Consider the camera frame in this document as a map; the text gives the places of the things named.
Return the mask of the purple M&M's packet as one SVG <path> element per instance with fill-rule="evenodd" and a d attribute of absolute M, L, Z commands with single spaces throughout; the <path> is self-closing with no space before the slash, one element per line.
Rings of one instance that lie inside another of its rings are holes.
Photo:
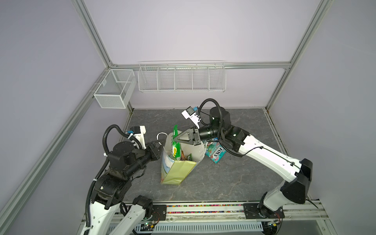
<path fill-rule="evenodd" d="M 192 155 L 186 154 L 184 151 L 181 152 L 181 161 L 191 161 Z"/>

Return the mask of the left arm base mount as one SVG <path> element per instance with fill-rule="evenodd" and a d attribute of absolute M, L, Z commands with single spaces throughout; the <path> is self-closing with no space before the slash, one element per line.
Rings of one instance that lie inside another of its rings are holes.
<path fill-rule="evenodd" d="M 151 210 L 146 211 L 146 216 L 143 221 L 165 221 L 167 216 L 167 205 L 157 204 L 153 205 Z"/>

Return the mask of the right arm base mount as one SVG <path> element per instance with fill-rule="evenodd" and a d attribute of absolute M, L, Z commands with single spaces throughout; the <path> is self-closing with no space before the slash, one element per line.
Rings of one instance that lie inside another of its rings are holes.
<path fill-rule="evenodd" d="M 259 203 L 245 203 L 243 204 L 244 214 L 246 219 L 284 219 L 285 214 L 280 207 L 276 211 L 271 211 L 265 206 L 260 206 Z"/>

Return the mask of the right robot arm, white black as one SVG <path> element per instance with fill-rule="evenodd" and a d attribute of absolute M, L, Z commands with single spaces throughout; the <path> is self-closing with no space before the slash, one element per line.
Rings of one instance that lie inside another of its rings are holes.
<path fill-rule="evenodd" d="M 275 215 L 290 202 L 304 204 L 308 200 L 313 168 L 310 160 L 289 157 L 265 145 L 248 131 L 232 125 L 230 113 L 215 99 L 206 99 L 197 109 L 189 107 L 182 114 L 195 126 L 173 136 L 173 141 L 192 146 L 204 141 L 218 142 L 228 153 L 250 157 L 282 177 L 283 182 L 266 192 L 257 205 L 262 218 Z"/>

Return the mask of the paper bag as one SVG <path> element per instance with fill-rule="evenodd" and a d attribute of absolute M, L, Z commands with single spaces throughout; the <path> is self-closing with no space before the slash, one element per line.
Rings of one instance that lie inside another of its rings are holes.
<path fill-rule="evenodd" d="M 171 139 L 172 133 L 169 133 L 166 136 L 164 150 L 161 156 L 161 183 L 167 185 L 180 185 L 204 159 L 206 146 L 203 143 L 198 146 L 181 144 L 182 151 L 186 154 L 191 154 L 192 160 L 175 161 L 171 158 Z"/>

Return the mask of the yellow green Fox's bag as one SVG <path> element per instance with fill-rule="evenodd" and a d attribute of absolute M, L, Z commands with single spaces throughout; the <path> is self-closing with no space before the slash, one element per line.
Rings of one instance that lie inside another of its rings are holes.
<path fill-rule="evenodd" d="M 178 125 L 174 125 L 173 132 L 172 132 L 172 140 L 171 140 L 171 153 L 172 157 L 175 161 L 181 160 L 182 150 L 181 150 L 181 143 L 177 142 L 175 138 L 179 135 Z"/>

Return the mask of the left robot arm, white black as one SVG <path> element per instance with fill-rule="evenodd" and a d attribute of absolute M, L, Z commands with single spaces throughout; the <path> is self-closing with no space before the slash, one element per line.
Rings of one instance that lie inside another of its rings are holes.
<path fill-rule="evenodd" d="M 125 194 L 137 179 L 136 173 L 145 171 L 149 162 L 160 159 L 165 140 L 145 142 L 144 131 L 135 127 L 123 132 L 110 125 L 102 137 L 106 160 L 92 180 L 85 202 L 83 235 L 104 235 L 117 211 L 124 218 L 111 232 L 113 235 L 137 234 L 135 228 L 155 214 L 152 199 L 139 195 L 131 206 L 124 203 Z"/>

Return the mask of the teal Fox's mint bag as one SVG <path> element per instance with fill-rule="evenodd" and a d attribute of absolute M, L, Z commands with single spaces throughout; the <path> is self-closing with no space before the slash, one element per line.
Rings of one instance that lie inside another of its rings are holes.
<path fill-rule="evenodd" d="M 217 164 L 222 159 L 225 153 L 226 150 L 220 145 L 220 143 L 207 143 L 205 155 L 209 157 L 215 164 Z"/>

